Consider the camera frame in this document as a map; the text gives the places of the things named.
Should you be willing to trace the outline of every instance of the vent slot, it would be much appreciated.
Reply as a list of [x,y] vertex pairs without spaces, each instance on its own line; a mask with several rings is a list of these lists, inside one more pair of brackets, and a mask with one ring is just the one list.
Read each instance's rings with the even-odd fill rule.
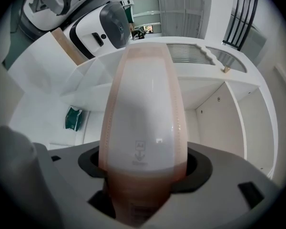
[[192,44],[167,44],[174,63],[201,63],[215,65],[204,51]]

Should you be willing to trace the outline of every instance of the green bag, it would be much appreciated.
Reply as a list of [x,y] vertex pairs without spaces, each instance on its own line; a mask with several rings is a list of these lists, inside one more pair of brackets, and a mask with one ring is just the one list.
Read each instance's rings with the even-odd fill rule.
[[73,107],[70,107],[65,120],[65,129],[72,129],[77,132],[81,123],[82,110],[75,110]]

